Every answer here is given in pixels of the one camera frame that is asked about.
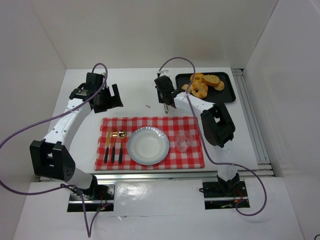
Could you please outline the metal tongs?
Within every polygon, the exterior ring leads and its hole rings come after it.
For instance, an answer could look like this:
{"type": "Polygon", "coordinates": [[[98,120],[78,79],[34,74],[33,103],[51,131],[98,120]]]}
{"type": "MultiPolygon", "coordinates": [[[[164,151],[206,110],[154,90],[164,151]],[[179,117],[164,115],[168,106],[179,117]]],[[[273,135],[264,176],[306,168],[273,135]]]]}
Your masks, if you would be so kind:
{"type": "Polygon", "coordinates": [[[164,106],[164,112],[167,115],[169,113],[169,106],[165,103],[163,104],[163,106],[164,106]]]}

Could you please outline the toasted bread slice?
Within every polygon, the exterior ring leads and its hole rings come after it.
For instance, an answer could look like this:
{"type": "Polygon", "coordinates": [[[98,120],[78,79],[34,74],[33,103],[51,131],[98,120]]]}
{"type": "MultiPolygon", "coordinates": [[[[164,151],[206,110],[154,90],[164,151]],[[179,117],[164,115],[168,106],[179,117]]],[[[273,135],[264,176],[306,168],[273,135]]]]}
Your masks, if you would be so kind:
{"type": "Polygon", "coordinates": [[[216,75],[204,75],[201,81],[211,87],[217,87],[220,83],[220,79],[216,75]]]}

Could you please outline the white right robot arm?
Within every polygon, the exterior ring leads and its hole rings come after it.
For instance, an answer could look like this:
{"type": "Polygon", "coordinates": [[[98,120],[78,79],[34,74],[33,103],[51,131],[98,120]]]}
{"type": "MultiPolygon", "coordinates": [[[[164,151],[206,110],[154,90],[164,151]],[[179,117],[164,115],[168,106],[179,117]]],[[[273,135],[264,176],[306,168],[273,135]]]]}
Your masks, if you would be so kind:
{"type": "Polygon", "coordinates": [[[227,194],[240,181],[236,165],[226,160],[236,130],[224,103],[212,103],[196,98],[187,90],[175,89],[171,79],[157,74],[154,80],[158,101],[165,106],[191,113],[199,132],[203,150],[208,160],[217,166],[220,191],[227,194]]]}

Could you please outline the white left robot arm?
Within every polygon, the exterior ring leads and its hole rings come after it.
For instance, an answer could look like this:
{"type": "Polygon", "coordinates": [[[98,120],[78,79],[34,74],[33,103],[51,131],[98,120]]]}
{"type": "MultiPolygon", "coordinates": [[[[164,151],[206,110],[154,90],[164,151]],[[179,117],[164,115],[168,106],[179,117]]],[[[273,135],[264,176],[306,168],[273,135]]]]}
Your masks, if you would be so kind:
{"type": "Polygon", "coordinates": [[[101,113],[123,106],[118,86],[108,87],[106,76],[87,73],[86,81],[71,92],[64,115],[42,140],[31,143],[29,150],[36,176],[75,185],[87,196],[102,190],[94,175],[76,167],[69,150],[79,127],[91,112],[101,113]]]}

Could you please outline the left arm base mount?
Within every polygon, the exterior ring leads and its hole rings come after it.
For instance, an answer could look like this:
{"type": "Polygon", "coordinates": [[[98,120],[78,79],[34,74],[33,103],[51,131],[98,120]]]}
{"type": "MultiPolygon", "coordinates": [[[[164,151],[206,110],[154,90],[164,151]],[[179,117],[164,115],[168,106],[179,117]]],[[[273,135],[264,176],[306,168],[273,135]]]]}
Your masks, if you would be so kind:
{"type": "MultiPolygon", "coordinates": [[[[89,193],[87,190],[82,191],[85,210],[87,212],[113,212],[114,211],[114,197],[115,197],[115,184],[108,183],[99,185],[94,193],[89,193]]],[[[82,213],[83,204],[79,192],[73,188],[69,195],[68,213],[82,213]]]]}

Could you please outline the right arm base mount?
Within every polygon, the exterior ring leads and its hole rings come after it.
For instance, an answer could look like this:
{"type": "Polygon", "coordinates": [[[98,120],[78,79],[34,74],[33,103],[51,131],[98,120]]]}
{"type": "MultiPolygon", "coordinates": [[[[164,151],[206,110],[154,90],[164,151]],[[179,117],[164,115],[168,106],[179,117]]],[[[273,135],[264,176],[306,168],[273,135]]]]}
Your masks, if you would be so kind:
{"type": "Polygon", "coordinates": [[[240,181],[228,193],[223,193],[218,182],[203,182],[199,191],[204,197],[204,207],[206,210],[234,209],[236,204],[238,208],[249,208],[247,188],[244,181],[240,181]]]}

